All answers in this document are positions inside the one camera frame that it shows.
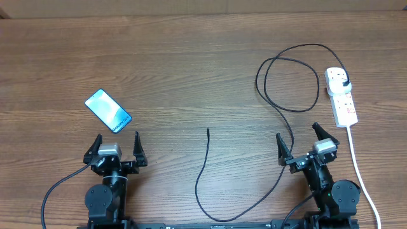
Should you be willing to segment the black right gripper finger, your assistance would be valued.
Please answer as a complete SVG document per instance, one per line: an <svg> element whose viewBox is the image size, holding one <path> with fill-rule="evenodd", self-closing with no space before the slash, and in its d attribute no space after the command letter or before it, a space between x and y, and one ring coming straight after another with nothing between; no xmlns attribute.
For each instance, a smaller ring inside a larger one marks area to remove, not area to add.
<svg viewBox="0 0 407 229"><path fill-rule="evenodd" d="M279 133L276 134L276 141L278 147L279 165L286 166L287 161L291 160L293 156Z"/></svg>
<svg viewBox="0 0 407 229"><path fill-rule="evenodd" d="M331 139L336 146L340 144L339 140L337 140L335 137L333 137L331 134L326 132L317 122L315 122L312 125L312 128L315 131L315 134L317 135L318 140L325 140L325 139Z"/></svg>

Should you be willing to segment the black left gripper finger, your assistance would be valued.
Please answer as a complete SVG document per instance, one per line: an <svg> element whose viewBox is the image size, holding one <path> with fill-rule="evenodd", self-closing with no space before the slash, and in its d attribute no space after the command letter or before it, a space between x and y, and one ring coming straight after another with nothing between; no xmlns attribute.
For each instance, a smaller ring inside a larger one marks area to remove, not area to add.
<svg viewBox="0 0 407 229"><path fill-rule="evenodd" d="M100 145L102 144L102 135L98 134L90 148L86 151L84 156L94 156L98 154Z"/></svg>
<svg viewBox="0 0 407 229"><path fill-rule="evenodd" d="M148 159L144 153L144 150L141 145L141 139L138 131L135 131L135 139L134 139L134 150L133 155L135 156L135 161L137 162L138 166L147 166Z"/></svg>

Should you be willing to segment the blue Samsung Galaxy smartphone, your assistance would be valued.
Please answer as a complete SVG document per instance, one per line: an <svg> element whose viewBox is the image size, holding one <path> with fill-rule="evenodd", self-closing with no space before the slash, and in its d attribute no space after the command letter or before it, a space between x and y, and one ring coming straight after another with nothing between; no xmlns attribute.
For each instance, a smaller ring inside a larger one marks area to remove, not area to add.
<svg viewBox="0 0 407 229"><path fill-rule="evenodd" d="M114 134L132 121L131 115L101 88L85 101L85 106Z"/></svg>

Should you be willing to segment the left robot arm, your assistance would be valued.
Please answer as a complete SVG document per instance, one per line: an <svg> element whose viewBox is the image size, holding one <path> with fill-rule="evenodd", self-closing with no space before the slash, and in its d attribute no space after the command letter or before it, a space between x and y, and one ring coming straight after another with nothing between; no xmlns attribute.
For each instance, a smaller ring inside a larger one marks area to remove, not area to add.
<svg viewBox="0 0 407 229"><path fill-rule="evenodd" d="M125 215L128 175L138 174L148 160L139 133L134 136L134 160L122 161L119 144L103 143L100 134L84 154L83 162L102 177L101 184L92 186L85 195L88 228L137 228L135 221Z"/></svg>

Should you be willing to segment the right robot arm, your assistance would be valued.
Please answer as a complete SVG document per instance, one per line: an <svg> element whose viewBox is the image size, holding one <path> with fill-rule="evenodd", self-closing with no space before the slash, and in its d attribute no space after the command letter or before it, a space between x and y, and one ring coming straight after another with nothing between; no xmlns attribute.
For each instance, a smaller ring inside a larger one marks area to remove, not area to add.
<svg viewBox="0 0 407 229"><path fill-rule="evenodd" d="M340 142L318 123L312 128L317 135L312 150L306 155L293 157L280 134L276 135L279 165L288 166L290 173L302 172L311 194L294 207L283 220L272 220L272 228L359 228L352 216L357 213L361 188L353 181L334 181L328 163L336 159ZM317 211L306 212L301 219L291 219L304 203L314 199Z"/></svg>

